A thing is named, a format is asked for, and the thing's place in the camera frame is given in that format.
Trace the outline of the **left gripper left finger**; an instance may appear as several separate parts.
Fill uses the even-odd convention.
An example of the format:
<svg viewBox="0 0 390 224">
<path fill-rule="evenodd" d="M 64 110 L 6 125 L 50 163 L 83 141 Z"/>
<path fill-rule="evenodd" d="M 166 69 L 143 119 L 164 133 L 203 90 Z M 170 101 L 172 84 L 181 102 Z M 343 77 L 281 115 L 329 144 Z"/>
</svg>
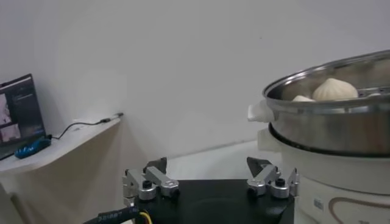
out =
<svg viewBox="0 0 390 224">
<path fill-rule="evenodd" d="M 140 170 L 126 169 L 122 176 L 122 194 L 126 206 L 155 200 L 158 196 L 176 200 L 180 195 L 179 182 L 166 175 L 167 157 L 149 161 Z"/>
</svg>

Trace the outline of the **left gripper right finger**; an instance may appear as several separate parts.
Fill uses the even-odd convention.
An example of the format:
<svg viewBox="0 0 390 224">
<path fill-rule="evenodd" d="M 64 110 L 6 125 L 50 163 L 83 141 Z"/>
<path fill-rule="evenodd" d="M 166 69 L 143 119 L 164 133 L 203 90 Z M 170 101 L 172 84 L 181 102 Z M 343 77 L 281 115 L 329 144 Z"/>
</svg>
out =
<svg viewBox="0 0 390 224">
<path fill-rule="evenodd" d="M 247 180 L 247 193 L 258 198 L 270 193 L 274 198 L 289 198 L 299 195 L 300 175 L 296 168 L 286 176 L 266 159 L 247 157 L 252 178 Z"/>
</svg>

